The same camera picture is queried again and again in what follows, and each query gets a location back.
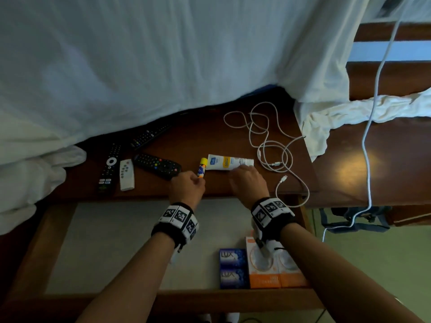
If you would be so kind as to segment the person's left hand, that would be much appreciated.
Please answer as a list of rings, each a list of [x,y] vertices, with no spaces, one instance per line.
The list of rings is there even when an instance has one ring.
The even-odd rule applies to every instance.
[[[204,192],[195,190],[189,177],[189,172],[181,172],[170,181],[169,202],[171,205],[182,203],[190,207],[193,211],[197,209]]]

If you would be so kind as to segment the white cream tube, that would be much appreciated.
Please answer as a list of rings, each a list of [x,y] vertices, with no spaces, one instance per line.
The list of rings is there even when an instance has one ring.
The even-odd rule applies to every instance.
[[[248,158],[229,157],[209,154],[206,161],[206,170],[231,171],[241,165],[254,166],[254,160]]]

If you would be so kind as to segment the person's left forearm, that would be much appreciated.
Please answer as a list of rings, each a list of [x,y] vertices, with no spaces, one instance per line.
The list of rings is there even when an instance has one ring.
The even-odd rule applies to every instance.
[[[144,323],[154,304],[174,240],[155,233],[121,272],[95,297],[76,323]]]

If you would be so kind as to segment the person's right forearm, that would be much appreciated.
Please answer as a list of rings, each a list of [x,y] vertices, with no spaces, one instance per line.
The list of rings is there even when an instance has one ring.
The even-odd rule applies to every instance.
[[[337,323],[424,323],[395,296],[297,223],[280,242]]]

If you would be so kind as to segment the left wrist tracker band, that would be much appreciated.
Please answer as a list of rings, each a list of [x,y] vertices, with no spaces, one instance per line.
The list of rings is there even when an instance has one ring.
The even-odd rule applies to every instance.
[[[175,202],[167,207],[152,229],[151,235],[164,233],[175,243],[172,259],[191,242],[200,225],[193,209],[183,202]]]

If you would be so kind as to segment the wrist tracker band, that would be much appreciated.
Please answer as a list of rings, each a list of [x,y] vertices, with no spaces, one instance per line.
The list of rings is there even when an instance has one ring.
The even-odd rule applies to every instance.
[[[191,242],[200,225],[193,209],[183,202],[175,202],[167,207],[152,229],[151,235],[164,233],[175,243],[172,259]]]
[[[275,253],[275,243],[280,241],[282,229],[296,223],[295,214],[279,198],[262,198],[251,209],[253,238],[261,255],[270,259]]]

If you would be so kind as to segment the black remote with coloured buttons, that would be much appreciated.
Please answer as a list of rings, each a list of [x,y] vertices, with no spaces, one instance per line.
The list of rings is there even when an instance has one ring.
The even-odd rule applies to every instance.
[[[132,162],[144,171],[152,173],[164,180],[170,181],[181,173],[182,167],[177,162],[156,157],[148,153],[137,154]]]

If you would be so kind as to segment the right wrist tracker band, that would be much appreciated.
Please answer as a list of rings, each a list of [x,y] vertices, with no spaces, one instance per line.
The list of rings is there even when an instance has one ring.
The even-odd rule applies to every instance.
[[[261,255],[270,259],[275,253],[275,243],[280,241],[282,229],[296,223],[295,214],[279,198],[262,198],[251,209],[253,238]]]

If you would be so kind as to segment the blue soap box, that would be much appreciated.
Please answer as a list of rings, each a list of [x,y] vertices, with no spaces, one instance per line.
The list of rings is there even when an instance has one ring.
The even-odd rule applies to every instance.
[[[250,289],[249,273],[243,268],[221,268],[220,289]]]
[[[246,249],[219,249],[221,269],[247,268]]]

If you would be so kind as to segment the long black remote control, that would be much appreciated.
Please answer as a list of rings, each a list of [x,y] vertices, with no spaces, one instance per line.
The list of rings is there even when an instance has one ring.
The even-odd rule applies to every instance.
[[[111,144],[97,185],[98,195],[111,195],[119,178],[120,155],[122,146],[118,141]]]

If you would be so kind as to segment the orange and white box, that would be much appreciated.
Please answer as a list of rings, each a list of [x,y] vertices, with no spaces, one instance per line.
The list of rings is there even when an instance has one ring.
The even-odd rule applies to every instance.
[[[299,267],[280,242],[274,242],[274,256],[277,261],[282,288],[308,288],[310,284]]]
[[[265,245],[260,247],[251,236],[245,237],[245,241],[251,289],[281,288],[277,260],[273,253]]]

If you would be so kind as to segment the open wooden drawer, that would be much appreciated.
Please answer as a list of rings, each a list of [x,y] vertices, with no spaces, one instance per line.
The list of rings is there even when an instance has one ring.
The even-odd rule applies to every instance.
[[[74,321],[148,240],[167,201],[52,205],[2,307],[0,323]],[[218,250],[242,248],[251,216],[233,198],[206,199],[197,237],[167,269],[153,315],[314,310],[310,288],[219,288]]]

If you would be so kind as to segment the crumpled white cloth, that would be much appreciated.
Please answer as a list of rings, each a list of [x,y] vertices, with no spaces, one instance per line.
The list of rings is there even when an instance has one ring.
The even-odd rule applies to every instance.
[[[347,103],[299,103],[294,113],[312,162],[327,149],[330,131],[346,124],[360,124],[369,119],[373,98]],[[431,118],[431,87],[407,96],[378,96],[372,116],[375,123],[396,118]]]

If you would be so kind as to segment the white folded blanket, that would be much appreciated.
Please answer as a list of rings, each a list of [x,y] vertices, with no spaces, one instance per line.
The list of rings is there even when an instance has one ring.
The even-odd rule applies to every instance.
[[[42,156],[0,166],[0,236],[36,212],[36,203],[66,180],[66,168],[86,161],[87,153],[68,146]]]

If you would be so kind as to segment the wooden headboard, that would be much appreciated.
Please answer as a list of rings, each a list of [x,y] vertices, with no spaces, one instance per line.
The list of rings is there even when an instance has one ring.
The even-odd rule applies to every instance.
[[[394,24],[361,24],[347,61],[350,99],[374,94],[374,79]],[[403,23],[397,29],[379,77],[380,95],[406,96],[431,87],[431,22]]]

